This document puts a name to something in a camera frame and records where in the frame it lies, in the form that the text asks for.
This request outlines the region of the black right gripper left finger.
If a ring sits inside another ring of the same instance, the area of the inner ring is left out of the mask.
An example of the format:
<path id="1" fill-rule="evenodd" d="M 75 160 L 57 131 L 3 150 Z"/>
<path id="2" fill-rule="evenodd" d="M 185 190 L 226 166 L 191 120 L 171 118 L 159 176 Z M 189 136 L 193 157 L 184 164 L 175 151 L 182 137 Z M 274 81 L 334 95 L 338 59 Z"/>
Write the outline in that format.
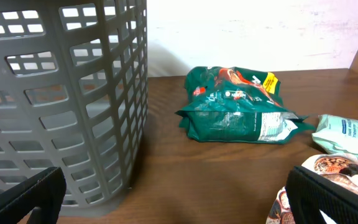
<path id="1" fill-rule="evenodd" d="M 53 224 L 58 220 L 67 184 L 59 167 L 49 167 L 0 194 L 0 223 Z"/>

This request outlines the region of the green Nescafe coffee bag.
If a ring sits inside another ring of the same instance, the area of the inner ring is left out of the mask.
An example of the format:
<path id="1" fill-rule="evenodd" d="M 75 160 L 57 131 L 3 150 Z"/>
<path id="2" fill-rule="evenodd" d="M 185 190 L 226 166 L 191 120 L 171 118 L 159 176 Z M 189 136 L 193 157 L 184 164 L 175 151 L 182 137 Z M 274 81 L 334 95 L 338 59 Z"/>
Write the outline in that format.
<path id="1" fill-rule="evenodd" d="M 185 78 L 179 126 L 198 142 L 285 144 L 314 126 L 284 107 L 280 85 L 272 72 L 195 67 Z"/>

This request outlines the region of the beige brown snack pouch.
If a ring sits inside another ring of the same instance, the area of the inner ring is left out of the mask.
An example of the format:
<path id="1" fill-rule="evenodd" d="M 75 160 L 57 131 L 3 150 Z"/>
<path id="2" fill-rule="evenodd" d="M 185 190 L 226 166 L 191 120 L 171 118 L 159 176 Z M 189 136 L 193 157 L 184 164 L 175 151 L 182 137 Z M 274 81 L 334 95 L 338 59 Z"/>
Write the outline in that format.
<path id="1" fill-rule="evenodd" d="M 358 195 L 358 159 L 347 153 L 320 154 L 309 157 L 302 166 Z M 294 224 L 293 214 L 282 187 L 269 211 L 266 224 Z"/>

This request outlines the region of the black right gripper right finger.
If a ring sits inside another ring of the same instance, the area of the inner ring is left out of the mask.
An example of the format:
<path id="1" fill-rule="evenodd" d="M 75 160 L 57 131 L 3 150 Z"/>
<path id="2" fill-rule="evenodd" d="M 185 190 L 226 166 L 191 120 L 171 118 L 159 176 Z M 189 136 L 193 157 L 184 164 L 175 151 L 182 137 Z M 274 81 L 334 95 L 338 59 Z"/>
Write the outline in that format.
<path id="1" fill-rule="evenodd" d="M 358 195 L 301 166 L 288 174 L 285 189 L 295 223 L 358 223 Z"/>

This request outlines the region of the pale green wipes packet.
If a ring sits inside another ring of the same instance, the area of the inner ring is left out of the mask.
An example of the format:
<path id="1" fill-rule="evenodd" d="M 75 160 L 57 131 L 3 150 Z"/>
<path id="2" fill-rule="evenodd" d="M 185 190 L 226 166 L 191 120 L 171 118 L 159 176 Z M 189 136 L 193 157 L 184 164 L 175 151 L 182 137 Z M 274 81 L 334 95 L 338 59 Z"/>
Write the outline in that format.
<path id="1" fill-rule="evenodd" d="M 328 154 L 349 153 L 358 158 L 358 120 L 330 114 L 318 116 L 313 141 Z"/>

